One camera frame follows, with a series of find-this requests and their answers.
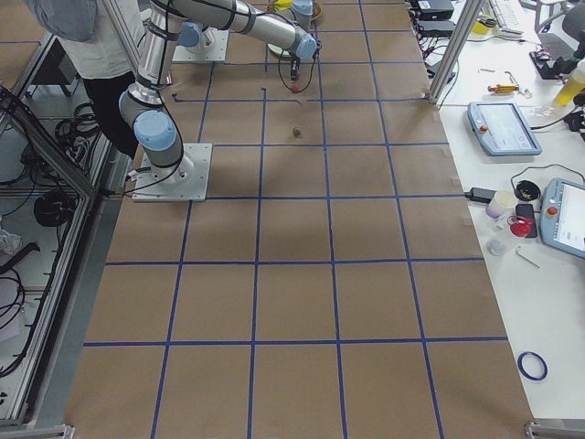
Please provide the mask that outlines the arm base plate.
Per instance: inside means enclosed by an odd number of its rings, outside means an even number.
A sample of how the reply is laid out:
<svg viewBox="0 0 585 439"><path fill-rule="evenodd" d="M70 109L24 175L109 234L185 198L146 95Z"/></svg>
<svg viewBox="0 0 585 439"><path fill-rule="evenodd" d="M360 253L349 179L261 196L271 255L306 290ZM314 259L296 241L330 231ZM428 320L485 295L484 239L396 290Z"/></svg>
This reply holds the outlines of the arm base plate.
<svg viewBox="0 0 585 439"><path fill-rule="evenodd" d="M200 29L187 23L178 39L174 63L223 62L227 55L229 32L214 27Z"/></svg>
<svg viewBox="0 0 585 439"><path fill-rule="evenodd" d="M146 149L135 187L129 192L136 202L204 201L212 159L212 144L183 144L183 157L178 165L160 167L150 160L152 151Z"/></svg>

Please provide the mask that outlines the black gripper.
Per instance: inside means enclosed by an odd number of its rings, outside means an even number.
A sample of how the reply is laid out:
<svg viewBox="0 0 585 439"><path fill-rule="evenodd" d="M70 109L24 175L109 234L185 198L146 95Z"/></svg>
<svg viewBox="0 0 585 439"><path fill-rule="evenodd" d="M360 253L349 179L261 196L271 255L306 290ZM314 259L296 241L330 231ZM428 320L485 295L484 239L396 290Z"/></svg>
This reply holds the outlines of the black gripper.
<svg viewBox="0 0 585 439"><path fill-rule="evenodd" d="M301 65L301 60L296 56L296 55L292 55L291 56L291 64L290 64L290 72L291 72L291 81L292 82L298 82L300 80L300 73L299 69L300 69L300 65Z"/></svg>

